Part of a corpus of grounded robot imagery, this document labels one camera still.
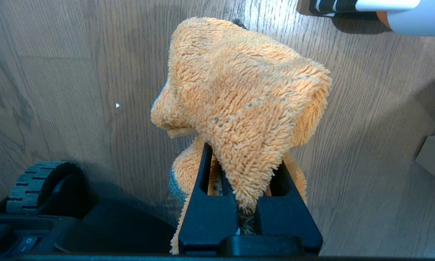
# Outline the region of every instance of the power switch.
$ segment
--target power switch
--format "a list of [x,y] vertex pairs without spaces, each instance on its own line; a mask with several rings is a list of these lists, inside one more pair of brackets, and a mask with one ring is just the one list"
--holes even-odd
[[13,248],[9,256],[18,256],[31,251],[38,239],[37,236],[25,236],[22,238],[21,242]]

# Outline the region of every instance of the wooden floor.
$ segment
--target wooden floor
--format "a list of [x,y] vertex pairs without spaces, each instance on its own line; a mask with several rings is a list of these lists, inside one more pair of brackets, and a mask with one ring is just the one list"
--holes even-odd
[[435,257],[435,178],[414,163],[435,131],[435,38],[297,5],[0,0],[0,200],[28,165],[70,160],[99,195],[175,224],[168,170],[191,138],[170,140],[150,122],[170,36],[189,17],[240,18],[332,71],[318,131],[292,152],[322,254]]

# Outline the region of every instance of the white cylinder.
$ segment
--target white cylinder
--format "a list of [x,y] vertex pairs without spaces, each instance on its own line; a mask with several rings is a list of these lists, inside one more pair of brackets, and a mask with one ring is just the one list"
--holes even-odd
[[402,35],[435,36],[435,0],[421,0],[408,11],[386,12],[390,28]]

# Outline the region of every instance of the orange fuzzy cloth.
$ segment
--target orange fuzzy cloth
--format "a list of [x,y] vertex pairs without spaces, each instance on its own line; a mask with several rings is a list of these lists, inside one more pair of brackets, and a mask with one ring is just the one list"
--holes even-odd
[[212,146],[213,164],[225,170],[242,212],[254,212],[282,159],[305,198],[305,178],[287,152],[314,134],[327,104],[328,73],[288,46],[229,21],[190,18],[178,25],[168,79],[151,109],[156,126],[199,133],[172,167],[187,195],[172,253],[204,142]]

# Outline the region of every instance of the black wheel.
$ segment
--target black wheel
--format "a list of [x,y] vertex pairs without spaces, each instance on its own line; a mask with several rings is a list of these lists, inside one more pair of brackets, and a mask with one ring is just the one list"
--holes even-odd
[[82,171],[69,162],[41,162],[27,168],[8,196],[7,213],[35,213],[69,174],[82,175]]

